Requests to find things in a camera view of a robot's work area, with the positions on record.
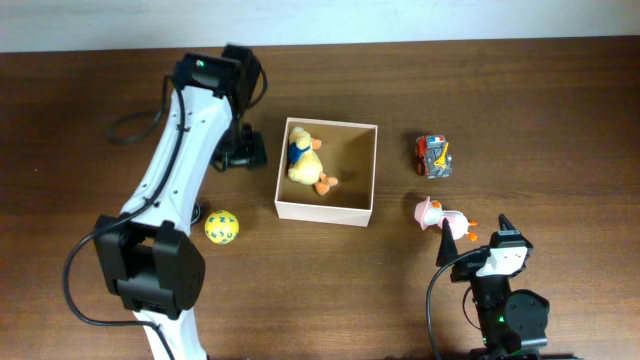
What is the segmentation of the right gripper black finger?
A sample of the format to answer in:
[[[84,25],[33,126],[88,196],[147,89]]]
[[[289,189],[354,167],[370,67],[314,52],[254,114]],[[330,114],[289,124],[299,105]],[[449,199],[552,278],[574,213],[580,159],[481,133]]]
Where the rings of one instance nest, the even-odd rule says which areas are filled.
[[[505,214],[500,214],[498,216],[498,222],[500,232],[517,232],[516,227],[509,221]]]
[[[444,267],[447,263],[458,257],[458,250],[447,219],[443,220],[441,230],[441,243],[436,259],[437,267]]]

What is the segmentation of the yellow plush duck blue scarf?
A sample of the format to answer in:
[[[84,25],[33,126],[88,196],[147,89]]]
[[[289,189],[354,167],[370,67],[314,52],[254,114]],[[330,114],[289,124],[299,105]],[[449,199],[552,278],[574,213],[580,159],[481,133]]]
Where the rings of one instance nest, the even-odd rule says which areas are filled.
[[[320,196],[324,196],[339,181],[324,172],[323,164],[316,153],[321,146],[320,139],[314,138],[302,127],[294,127],[288,136],[287,176],[292,181],[312,185]]]

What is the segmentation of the black round cap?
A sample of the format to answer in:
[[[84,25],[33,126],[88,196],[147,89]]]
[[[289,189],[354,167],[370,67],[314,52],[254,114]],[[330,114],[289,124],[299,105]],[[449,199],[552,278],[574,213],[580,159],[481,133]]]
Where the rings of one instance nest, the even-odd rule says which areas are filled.
[[[202,216],[202,209],[201,206],[198,203],[195,203],[193,206],[193,210],[192,210],[192,215],[191,215],[191,224],[197,224]]]

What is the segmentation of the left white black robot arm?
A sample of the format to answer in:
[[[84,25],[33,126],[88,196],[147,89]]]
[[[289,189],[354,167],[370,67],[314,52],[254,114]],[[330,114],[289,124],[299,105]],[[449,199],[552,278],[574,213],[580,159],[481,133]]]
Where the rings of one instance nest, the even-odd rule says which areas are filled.
[[[145,328],[156,359],[205,359],[194,306],[205,260],[190,240],[196,197],[208,168],[267,161],[260,133],[241,121],[268,87],[251,49],[186,54],[163,82],[167,123],[143,179],[119,216],[102,215],[93,243],[107,290]]]

